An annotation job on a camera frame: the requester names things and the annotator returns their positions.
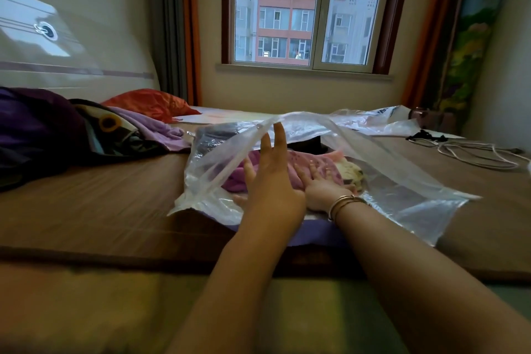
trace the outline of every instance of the floor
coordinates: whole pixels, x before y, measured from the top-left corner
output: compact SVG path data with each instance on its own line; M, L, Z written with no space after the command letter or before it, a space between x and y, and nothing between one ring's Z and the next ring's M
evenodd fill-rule
M207 277L0 264L0 347L163 352ZM531 289L490 287L531 319ZM259 353L405 353L363 281L276 278Z

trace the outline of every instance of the gold bracelet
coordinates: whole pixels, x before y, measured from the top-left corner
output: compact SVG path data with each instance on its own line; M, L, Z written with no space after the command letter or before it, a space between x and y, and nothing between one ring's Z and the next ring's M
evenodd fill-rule
M336 209L336 206L339 205L340 203L344 202L344 204L342 204L340 207L337 207L337 211L335 212L335 214L337 215L338 212L343 208L345 207L347 204L349 203L353 203L353 202L360 202L360 203L364 203L364 204L367 204L369 207L371 206L369 203L367 203L367 201L362 198L362 197L359 197L359 196L354 196L354 195L346 195L346 196L341 196L339 197L335 202L334 204L332 204L330 206L330 209L328 210L328 220L331 221L332 223L335 223L335 219L333 218L332 216L332 213L334 212L334 210Z

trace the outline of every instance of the brown window trim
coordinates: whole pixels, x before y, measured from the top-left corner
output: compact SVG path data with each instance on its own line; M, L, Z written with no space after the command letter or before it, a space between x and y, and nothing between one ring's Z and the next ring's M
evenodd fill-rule
M229 17L230 0L222 0L222 63L230 63L231 51L229 50ZM398 26L402 16L405 0L387 0L386 9L383 13L382 28L376 47L376 58L374 60L373 74L388 75L391 67L391 59L395 49L398 34Z

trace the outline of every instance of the orange curtain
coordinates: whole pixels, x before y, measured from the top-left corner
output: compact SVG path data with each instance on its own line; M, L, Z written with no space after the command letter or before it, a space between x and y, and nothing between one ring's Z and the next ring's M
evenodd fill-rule
M183 2L188 103L189 105L201 106L201 49L197 0L183 0Z
M440 41L441 29L448 15L450 0L432 0L422 28L415 59L402 95L402 105L416 108L421 105L426 83L432 68L435 51Z

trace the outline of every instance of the forearm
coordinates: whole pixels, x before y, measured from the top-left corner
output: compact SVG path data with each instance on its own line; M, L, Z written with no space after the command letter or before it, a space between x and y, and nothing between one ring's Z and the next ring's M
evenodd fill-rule
M261 304L285 247L269 239L236 233L168 354L251 352Z
M507 333L521 342L531 332L525 319L474 277L376 210L351 203L336 222L391 319L401 323L399 330L463 352Z

